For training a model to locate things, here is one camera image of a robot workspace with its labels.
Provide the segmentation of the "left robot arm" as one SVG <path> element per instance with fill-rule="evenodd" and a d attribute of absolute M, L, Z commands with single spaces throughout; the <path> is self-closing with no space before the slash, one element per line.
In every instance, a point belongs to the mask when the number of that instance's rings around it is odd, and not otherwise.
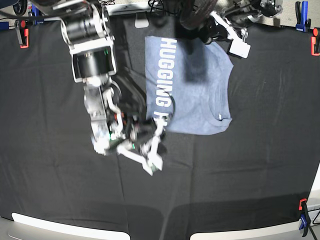
<path fill-rule="evenodd" d="M 282 11 L 282 0 L 240 0 L 231 7 L 214 10 L 199 28 L 199 38 L 206 45 L 220 41 L 245 42 L 252 24 L 261 17 L 274 18 Z"/>

